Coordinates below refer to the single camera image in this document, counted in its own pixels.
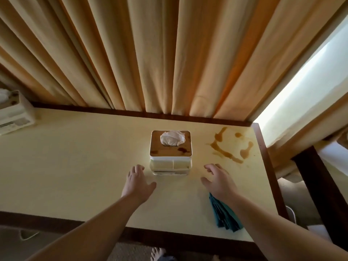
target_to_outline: tissue box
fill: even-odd
[[[191,133],[185,134],[185,143],[164,146],[160,137],[165,131],[152,131],[150,144],[150,170],[154,175],[187,175],[192,168]]]
[[[0,135],[35,123],[34,107],[17,90],[0,104]]]

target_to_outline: cream tabletop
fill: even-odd
[[[215,224],[203,168],[220,163],[243,194],[277,214],[253,128],[39,109],[37,124],[0,137],[0,210],[86,221],[115,202],[135,164],[157,188],[128,227],[252,241]],[[219,156],[211,143],[223,127]],[[187,176],[154,176],[149,170],[153,130],[190,131],[192,170]],[[240,151],[248,148],[247,158]]]

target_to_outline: forearm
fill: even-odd
[[[268,260],[347,260],[348,253],[236,194],[227,205]]]
[[[120,198],[29,260],[106,260],[130,216],[140,204],[133,196]]]

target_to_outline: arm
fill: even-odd
[[[41,260],[106,260],[133,212],[153,193],[156,183],[146,183],[144,167],[127,175],[122,197],[100,214],[54,241],[29,258]]]
[[[204,186],[236,213],[268,260],[348,260],[348,252],[243,197],[219,164],[204,167],[213,174],[201,178]]]

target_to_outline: table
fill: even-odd
[[[245,229],[217,228],[200,183],[203,165],[220,163],[247,197],[286,217],[280,189],[258,124],[72,106],[37,105],[38,122],[0,138],[0,225],[65,233],[115,202],[125,175],[146,167],[157,188],[130,218],[126,241],[237,256],[262,255]],[[211,147],[227,127],[221,149]],[[149,170],[153,130],[188,130],[193,167],[188,176]],[[240,150],[253,143],[247,158]]]

